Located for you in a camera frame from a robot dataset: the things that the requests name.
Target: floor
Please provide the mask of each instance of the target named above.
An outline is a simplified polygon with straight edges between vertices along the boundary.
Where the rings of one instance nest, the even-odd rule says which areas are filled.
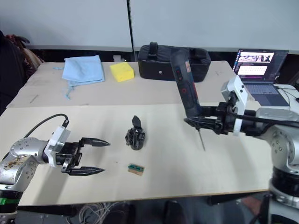
[[[263,193],[255,195],[261,199]],[[176,200],[182,205],[188,224],[248,224],[253,218],[251,212],[238,201],[210,206],[207,197],[182,197],[132,201],[136,207],[136,224],[162,224],[164,203]],[[67,224],[66,217],[42,213],[19,211],[16,224]],[[72,224],[79,224],[78,216],[70,218]]]

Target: power drill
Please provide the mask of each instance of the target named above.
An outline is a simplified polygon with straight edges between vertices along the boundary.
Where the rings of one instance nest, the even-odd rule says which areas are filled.
[[[198,101],[188,56],[189,52],[182,49],[171,55],[170,62],[174,78],[178,85],[178,91],[185,108],[186,116],[189,118],[200,116],[202,109]],[[205,151],[206,148],[201,137],[200,129],[197,130],[199,132],[202,147]]]

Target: white robot part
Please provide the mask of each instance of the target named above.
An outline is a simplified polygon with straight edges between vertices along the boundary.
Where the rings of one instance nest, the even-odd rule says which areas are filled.
[[[221,88],[221,93],[226,101],[229,100],[229,94],[231,92],[234,92],[238,98],[238,101],[235,104],[235,112],[239,115],[243,115],[246,108],[248,93],[246,92],[245,86],[242,83],[239,76],[235,76],[234,78],[230,79]],[[236,119],[233,135],[235,136],[239,135],[241,130],[241,125],[242,125],[242,120]]]
[[[59,126],[53,133],[52,138],[49,140],[44,150],[49,159],[50,166],[57,167],[56,153],[58,153],[62,149],[70,133],[71,132],[69,130],[66,130],[63,126]]]

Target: yellow sponge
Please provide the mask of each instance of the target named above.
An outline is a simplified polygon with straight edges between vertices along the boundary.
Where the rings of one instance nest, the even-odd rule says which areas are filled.
[[[134,78],[134,70],[127,62],[111,65],[110,69],[117,82]]]

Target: white tabletop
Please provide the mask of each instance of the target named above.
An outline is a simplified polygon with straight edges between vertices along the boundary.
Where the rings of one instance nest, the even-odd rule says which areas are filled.
[[[138,63],[133,62],[129,64],[135,78],[118,83],[110,71],[111,64],[115,63],[102,63],[105,82],[77,86],[68,100],[64,96],[68,84],[61,78],[63,71],[53,69],[63,68],[64,63],[43,63],[8,107],[181,103],[176,82],[141,78]],[[220,89],[233,76],[235,74],[226,61],[212,62],[205,80],[195,84],[200,101],[223,101]]]
[[[35,124],[55,113],[66,113],[70,118],[69,142],[94,137],[111,143],[108,147],[86,146],[82,150],[80,166],[106,169],[97,175],[71,177],[60,169],[39,166],[20,205],[212,195],[268,188],[272,164],[266,142],[243,134],[234,137],[201,130],[204,152],[198,132],[183,122],[185,112],[175,82],[142,79],[138,64],[130,63],[135,78],[118,83],[110,72],[111,64],[102,63],[105,82],[78,86],[68,100],[64,97],[67,82],[61,79],[62,71],[53,69],[64,63],[45,63],[0,117],[0,156]],[[227,62],[212,62],[206,79],[195,84],[201,104],[224,101],[220,88],[233,76]],[[287,91],[298,94],[296,90]],[[290,101],[291,110],[298,112],[294,97]],[[249,98],[247,109],[259,106]],[[139,116],[147,134],[140,151],[130,149],[124,140],[134,115]],[[32,136],[47,140],[60,123],[47,122]],[[128,172],[130,163],[145,167],[142,177]]]
[[[249,109],[258,107],[249,104]],[[35,124],[56,113],[69,116],[68,142],[94,137],[111,143],[81,150],[80,166],[106,171],[78,177],[40,165],[20,205],[199,196],[268,188],[272,165],[266,142],[242,134],[235,137],[201,130],[204,151],[198,132],[183,121],[182,104],[8,108],[0,117],[0,156]],[[141,119],[146,132],[140,151],[126,146],[124,139],[134,115]],[[31,136],[47,140],[61,122],[59,118],[48,121]],[[143,176],[128,172],[130,163],[144,166]]]

